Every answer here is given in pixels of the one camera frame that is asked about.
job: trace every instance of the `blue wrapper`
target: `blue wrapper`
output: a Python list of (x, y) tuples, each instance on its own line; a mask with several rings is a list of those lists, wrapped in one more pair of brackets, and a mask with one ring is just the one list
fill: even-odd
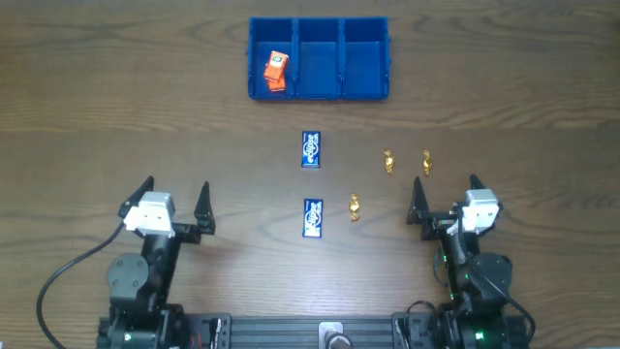
[(301, 167), (318, 169), (321, 166), (321, 132), (303, 131)]
[(323, 200), (305, 199), (303, 201), (304, 238), (320, 238), (323, 234)]

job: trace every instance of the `wooden surface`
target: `wooden surface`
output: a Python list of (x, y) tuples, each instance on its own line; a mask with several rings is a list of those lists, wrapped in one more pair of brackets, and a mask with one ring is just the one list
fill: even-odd
[[(249, 16), (390, 16), (384, 103), (257, 103)], [(0, 341), (50, 348), (35, 317), (48, 276), (118, 222), (146, 178), (178, 221), (209, 180), (215, 237), (184, 246), (170, 301), (233, 315), (390, 314), (449, 301), (437, 244), (404, 224), (422, 148), (433, 208), (476, 173), (505, 205), (480, 242), (510, 256), (534, 348), (620, 344), (620, 5), (604, 0), (3, 1)], [(299, 168), (301, 131), (323, 167)], [(383, 170), (383, 149), (396, 158)], [(361, 219), (348, 221), (349, 194)], [(305, 197), (325, 237), (301, 237)], [(94, 346), (124, 233), (45, 302), (70, 348)]]

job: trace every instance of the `gold candy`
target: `gold candy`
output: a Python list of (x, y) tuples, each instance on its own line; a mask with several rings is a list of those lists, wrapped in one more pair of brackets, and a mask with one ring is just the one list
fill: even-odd
[(387, 148), (384, 149), (384, 154), (386, 155), (386, 172), (388, 175), (391, 175), (393, 173), (393, 167), (396, 160), (394, 160), (394, 157), (391, 155), (391, 150)]
[(349, 204), (349, 212), (351, 213), (351, 221), (357, 222), (359, 219), (359, 195), (351, 194), (351, 203)]
[(422, 153), (424, 153), (424, 157), (425, 157), (424, 163), (423, 163), (424, 174), (430, 175), (430, 169), (433, 168), (433, 159), (430, 158), (430, 153), (428, 152), (428, 150), (424, 149)]

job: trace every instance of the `blue plastic container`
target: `blue plastic container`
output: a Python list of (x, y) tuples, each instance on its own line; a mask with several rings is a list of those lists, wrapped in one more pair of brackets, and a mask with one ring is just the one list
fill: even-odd
[[(263, 78), (273, 50), (289, 55), (282, 92)], [(248, 93), (257, 100), (385, 99), (390, 63), (386, 17), (250, 18)]]

